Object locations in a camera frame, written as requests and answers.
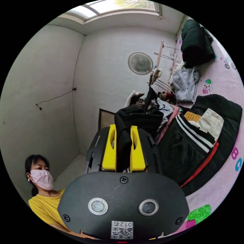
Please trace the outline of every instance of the black jacket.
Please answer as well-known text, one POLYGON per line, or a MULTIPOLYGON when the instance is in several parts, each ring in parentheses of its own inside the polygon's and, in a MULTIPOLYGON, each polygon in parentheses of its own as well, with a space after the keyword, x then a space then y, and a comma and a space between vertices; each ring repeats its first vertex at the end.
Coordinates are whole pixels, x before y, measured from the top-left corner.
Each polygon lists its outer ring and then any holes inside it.
POLYGON ((202 116, 208 108, 224 119, 224 125, 218 138, 219 146, 205 168, 182 187, 186 196, 204 186, 221 169, 230 156, 238 135, 242 117, 242 107, 240 105, 227 100, 221 95, 212 94, 198 96, 189 111, 202 116))
POLYGON ((185 22, 181 30, 181 38, 182 59, 186 62, 186 68, 208 63, 215 58, 215 53, 211 46, 212 37, 195 20, 187 20, 185 22))
POLYGON ((130 166, 130 150, 132 140, 130 137, 130 128, 137 126, 156 137, 157 129, 163 119, 163 113, 154 111, 146 114, 144 109, 133 104, 120 109, 114 116, 114 122, 117 132, 117 172, 123 172, 130 166))

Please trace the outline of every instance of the skylight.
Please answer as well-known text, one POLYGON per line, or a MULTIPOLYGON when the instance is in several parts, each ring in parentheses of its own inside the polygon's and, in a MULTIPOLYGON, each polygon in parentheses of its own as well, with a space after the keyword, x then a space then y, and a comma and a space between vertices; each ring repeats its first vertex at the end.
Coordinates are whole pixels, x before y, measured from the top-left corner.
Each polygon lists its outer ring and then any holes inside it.
POLYGON ((146 10, 159 13, 160 8, 162 8, 161 4, 149 0, 98 0, 77 6, 68 12, 87 20, 105 13, 121 10, 146 10))

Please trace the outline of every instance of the cable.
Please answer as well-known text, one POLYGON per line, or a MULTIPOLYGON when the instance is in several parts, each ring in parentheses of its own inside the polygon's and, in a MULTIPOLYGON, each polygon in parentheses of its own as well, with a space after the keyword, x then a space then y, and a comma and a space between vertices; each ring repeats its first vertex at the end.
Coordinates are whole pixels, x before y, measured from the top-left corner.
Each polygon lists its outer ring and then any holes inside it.
MULTIPOLYGON (((73 92, 73 91, 76 91, 76 88, 73 88, 71 91, 69 91, 69 92, 67 92, 67 93, 65 93, 65 94, 63 94, 63 95, 61 95, 61 96, 58 96, 58 97, 62 97, 62 96, 67 95, 68 93, 73 92)), ((42 108, 39 107, 39 104, 41 104, 42 102, 36 104, 36 106, 37 106, 40 110, 42 110, 42 108)))

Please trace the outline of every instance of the pink face mask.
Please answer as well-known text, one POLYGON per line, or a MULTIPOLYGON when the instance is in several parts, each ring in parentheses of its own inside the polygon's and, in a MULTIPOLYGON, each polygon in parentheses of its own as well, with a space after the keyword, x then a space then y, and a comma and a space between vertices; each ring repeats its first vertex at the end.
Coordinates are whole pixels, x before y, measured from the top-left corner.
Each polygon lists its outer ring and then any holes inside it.
POLYGON ((53 189, 53 177, 47 170, 31 170, 30 175, 33 178, 33 183, 45 190, 53 189))

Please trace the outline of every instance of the yellow bracket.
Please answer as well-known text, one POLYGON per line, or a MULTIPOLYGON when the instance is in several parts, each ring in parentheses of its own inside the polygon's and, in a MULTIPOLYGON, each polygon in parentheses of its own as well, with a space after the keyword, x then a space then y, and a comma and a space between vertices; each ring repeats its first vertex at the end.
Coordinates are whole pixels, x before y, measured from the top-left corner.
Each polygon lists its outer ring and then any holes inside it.
POLYGON ((116 127, 115 125, 110 125, 108 139, 106 148, 104 151, 103 161, 102 161, 102 168, 104 170, 113 170, 116 172, 116 127))
POLYGON ((144 171, 146 168, 142 146, 140 142, 137 126, 131 126, 130 137, 132 140, 132 146, 130 151, 130 172, 144 171))

